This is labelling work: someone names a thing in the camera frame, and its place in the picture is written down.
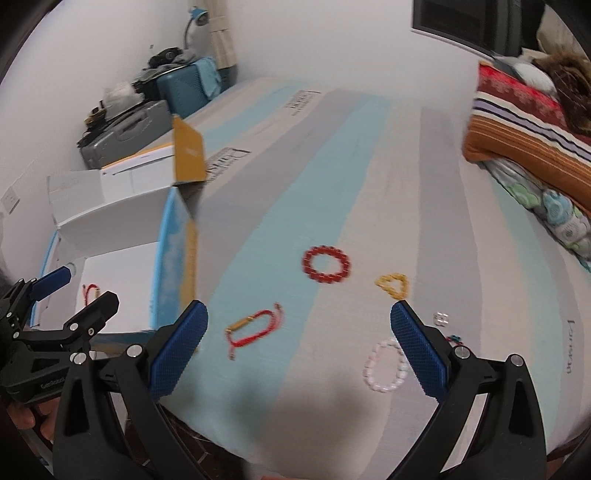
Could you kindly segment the person's left hand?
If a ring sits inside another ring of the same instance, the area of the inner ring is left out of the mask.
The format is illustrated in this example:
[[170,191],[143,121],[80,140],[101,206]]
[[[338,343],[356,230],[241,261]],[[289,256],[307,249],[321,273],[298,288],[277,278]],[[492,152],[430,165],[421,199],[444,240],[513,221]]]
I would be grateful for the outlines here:
[[48,441],[54,441],[55,425],[60,404],[59,398],[37,404],[30,409],[18,403],[12,403],[6,407],[6,411],[19,430],[28,430],[35,427],[37,418],[41,418],[41,435]]

